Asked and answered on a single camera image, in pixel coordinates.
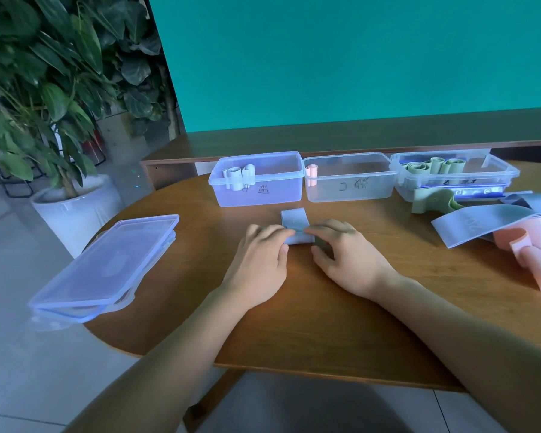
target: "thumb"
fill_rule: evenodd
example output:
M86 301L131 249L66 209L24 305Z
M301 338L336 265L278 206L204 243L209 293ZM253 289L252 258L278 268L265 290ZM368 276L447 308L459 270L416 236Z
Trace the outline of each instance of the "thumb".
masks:
M325 274L329 275L335 262L332 261L318 246L311 246L310 252L313 254L313 259L314 262L317 263L317 266L320 267Z
M289 245L282 245L279 249L279 267L287 268L287 253L289 252Z

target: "round wooden table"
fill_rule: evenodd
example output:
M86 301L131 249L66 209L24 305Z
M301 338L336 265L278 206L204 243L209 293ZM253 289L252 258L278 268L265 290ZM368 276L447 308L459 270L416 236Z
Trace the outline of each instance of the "round wooden table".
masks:
M541 192L541 164L515 162L510 190ZM148 272L134 302L85 326L110 346L143 356L184 321L223 279L247 225L280 223L281 210L304 207L310 223L350 222L398 272L463 310L541 346L541 292L513 254L484 240L447 249L433 229L438 213L411 214L388 199L220 208L203 175L152 193L116 221L179 214L176 241ZM461 390L457 379L404 325L347 293L313 263L309 245L292 246L288 276L268 302L233 330L215 365L360 382Z

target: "tile grout line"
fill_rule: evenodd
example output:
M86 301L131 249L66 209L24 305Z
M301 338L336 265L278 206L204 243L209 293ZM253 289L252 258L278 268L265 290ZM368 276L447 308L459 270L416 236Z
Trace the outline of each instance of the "tile grout line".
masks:
M441 411L441 416L443 417L443 421L445 422L445 427L447 428L447 432L451 433L451 430L449 430L449 424L447 424L447 420L445 419L445 415L443 414L443 409L441 408L441 403L439 402L439 399L437 398L437 393L433 389L433 395L435 395L435 400L437 400L437 405L439 406L439 410Z
M0 418L10 418L10 419L17 419L17 420L20 420L20 421L37 422L39 424L59 425L60 427L66 427L66 424L61 424L59 422L38 421L37 419L24 418L22 416L3 415L1 413L0 413Z

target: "stack of lids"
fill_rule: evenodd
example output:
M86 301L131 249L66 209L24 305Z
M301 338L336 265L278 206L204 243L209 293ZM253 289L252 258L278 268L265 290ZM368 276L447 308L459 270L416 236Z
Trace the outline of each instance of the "stack of lids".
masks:
M54 320L86 322L124 308L174 241L178 215L121 220L55 276L29 306Z

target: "hand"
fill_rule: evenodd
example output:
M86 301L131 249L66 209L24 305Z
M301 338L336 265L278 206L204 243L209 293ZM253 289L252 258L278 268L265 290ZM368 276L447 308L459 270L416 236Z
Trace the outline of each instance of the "hand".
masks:
M287 277L289 246L284 241L294 234L281 225L250 225L221 287L236 293L247 309L272 298Z
M304 232L332 246L334 260L320 247L311 247L314 262L335 283L357 296L373 299L374 288L397 275L386 258L347 222L325 220Z

